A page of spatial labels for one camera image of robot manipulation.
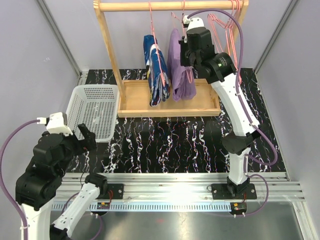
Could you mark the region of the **purple trousers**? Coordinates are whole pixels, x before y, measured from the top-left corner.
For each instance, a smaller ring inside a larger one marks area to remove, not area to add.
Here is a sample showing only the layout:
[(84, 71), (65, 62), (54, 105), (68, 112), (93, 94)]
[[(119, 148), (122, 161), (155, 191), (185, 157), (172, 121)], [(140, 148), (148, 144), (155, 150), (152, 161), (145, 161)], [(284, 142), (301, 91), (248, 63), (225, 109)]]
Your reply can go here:
[[(191, 100), (197, 93), (193, 70), (191, 67), (181, 66), (180, 45), (181, 35), (177, 28), (171, 31), (167, 56), (167, 68), (172, 85), (172, 98), (175, 102)], [(188, 82), (185, 71), (190, 69), (192, 83)]]

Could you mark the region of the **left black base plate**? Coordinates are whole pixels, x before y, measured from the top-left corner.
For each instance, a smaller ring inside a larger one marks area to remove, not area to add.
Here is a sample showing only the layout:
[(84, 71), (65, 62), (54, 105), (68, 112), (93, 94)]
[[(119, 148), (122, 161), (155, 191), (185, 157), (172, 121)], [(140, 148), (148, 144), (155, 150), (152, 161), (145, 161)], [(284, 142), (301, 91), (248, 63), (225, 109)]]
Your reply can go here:
[(107, 191), (101, 193), (98, 200), (122, 200), (124, 195), (124, 184), (123, 183), (109, 183), (107, 185)]

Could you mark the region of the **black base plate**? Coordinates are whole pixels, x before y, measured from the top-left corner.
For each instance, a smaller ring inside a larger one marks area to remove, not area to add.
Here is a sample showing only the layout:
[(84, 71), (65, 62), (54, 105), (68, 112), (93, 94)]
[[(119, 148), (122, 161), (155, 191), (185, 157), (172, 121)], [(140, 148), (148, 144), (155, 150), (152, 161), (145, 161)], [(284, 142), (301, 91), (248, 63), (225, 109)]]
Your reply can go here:
[(255, 185), (252, 183), (241, 190), (227, 183), (213, 183), (211, 190), (214, 200), (256, 200), (258, 198)]
[(124, 184), (123, 183), (109, 183), (107, 185), (107, 191), (101, 193), (98, 200), (122, 200), (124, 195)]

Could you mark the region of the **wooden clothes rack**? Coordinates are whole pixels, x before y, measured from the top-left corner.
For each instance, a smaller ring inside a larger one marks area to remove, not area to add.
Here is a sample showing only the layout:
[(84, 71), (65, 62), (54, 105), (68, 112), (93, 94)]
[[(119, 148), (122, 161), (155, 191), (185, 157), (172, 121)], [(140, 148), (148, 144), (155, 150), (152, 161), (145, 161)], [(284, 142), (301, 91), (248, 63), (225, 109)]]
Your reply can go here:
[(208, 8), (238, 10), (236, 20), (242, 23), (249, 6), (247, 0), (214, 1), (164, 1), (164, 2), (112, 2), (93, 1), (93, 8), (100, 26), (104, 44), (108, 51), (114, 77), (120, 93), (118, 116), (121, 118), (138, 117), (210, 117), (221, 112), (219, 97), (205, 79), (195, 81), (196, 96), (191, 100), (175, 102), (169, 98), (158, 106), (149, 104), (149, 86), (146, 80), (122, 80), (111, 34), (105, 18), (106, 12), (150, 12), (150, 11), (193, 11)]

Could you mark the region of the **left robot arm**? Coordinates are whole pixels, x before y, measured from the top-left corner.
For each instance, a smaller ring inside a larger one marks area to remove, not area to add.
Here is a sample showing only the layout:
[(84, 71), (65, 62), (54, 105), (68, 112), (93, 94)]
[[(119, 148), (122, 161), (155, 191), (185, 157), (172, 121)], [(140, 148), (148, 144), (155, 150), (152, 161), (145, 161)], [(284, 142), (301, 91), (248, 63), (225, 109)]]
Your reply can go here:
[(96, 148), (96, 135), (83, 123), (78, 128), (83, 135), (81, 140), (74, 133), (64, 135), (45, 131), (33, 148), (25, 172), (16, 181), (15, 200), (25, 215), (29, 240), (71, 239), (92, 201), (108, 194), (107, 177), (91, 173), (70, 206), (50, 223), (54, 198), (70, 161)]

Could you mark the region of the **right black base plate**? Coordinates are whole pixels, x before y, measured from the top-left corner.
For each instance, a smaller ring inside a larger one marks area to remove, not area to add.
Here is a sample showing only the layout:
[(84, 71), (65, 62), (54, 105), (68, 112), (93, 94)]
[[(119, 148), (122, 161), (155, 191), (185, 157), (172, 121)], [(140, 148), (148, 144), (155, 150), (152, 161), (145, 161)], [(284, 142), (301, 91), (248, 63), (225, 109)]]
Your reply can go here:
[(211, 190), (214, 200), (256, 200), (258, 198), (255, 185), (252, 183), (241, 190), (227, 183), (213, 183)]

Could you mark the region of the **white plastic basket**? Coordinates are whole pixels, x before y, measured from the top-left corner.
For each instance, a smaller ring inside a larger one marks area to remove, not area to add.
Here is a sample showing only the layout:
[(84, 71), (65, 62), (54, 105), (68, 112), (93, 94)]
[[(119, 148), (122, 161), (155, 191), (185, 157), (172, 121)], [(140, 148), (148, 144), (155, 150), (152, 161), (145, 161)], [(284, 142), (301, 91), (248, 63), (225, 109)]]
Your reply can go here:
[(85, 124), (90, 132), (95, 133), (97, 143), (108, 143), (114, 136), (119, 99), (116, 85), (78, 85), (73, 89), (67, 106), (67, 125), (79, 140), (84, 136), (78, 125)]

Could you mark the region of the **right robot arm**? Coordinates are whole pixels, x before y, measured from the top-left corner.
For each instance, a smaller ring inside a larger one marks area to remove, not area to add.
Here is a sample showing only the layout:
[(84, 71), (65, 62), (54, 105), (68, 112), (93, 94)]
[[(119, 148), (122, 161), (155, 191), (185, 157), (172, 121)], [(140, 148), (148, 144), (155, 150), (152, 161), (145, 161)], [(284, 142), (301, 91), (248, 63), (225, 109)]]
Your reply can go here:
[(244, 95), (236, 83), (236, 67), (227, 53), (215, 53), (211, 33), (207, 28), (188, 30), (179, 44), (180, 64), (193, 67), (200, 78), (206, 79), (218, 94), (231, 121), (232, 131), (221, 142), (230, 159), (226, 190), (230, 197), (239, 198), (250, 183), (245, 175), (245, 157), (251, 150), (251, 143), (260, 137), (257, 131), (260, 123), (249, 105), (239, 100)]

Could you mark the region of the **aluminium rail frame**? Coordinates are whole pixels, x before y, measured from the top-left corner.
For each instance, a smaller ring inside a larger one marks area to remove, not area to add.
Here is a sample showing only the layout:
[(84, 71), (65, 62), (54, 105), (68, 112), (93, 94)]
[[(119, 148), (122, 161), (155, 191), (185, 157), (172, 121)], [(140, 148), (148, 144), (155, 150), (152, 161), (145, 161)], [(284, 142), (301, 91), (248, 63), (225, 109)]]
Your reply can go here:
[[(299, 182), (289, 180), (285, 172), (262, 172), (253, 177), (258, 202), (268, 193), (270, 202), (303, 202)], [(211, 202), (211, 184), (222, 184), (227, 173), (104, 173), (111, 184), (124, 185), (124, 202)]]

